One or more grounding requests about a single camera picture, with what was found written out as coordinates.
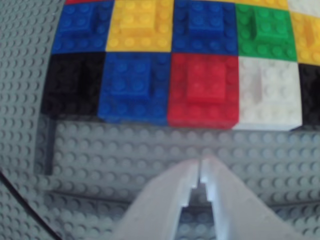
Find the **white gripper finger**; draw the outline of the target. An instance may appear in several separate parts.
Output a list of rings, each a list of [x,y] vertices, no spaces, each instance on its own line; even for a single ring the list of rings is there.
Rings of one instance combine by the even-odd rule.
[[[114,230],[116,240],[172,240],[181,211],[198,186],[200,162],[184,160],[144,187]]]
[[[200,182],[205,185],[218,240],[305,240],[275,214],[223,162],[214,156],[201,161]]]

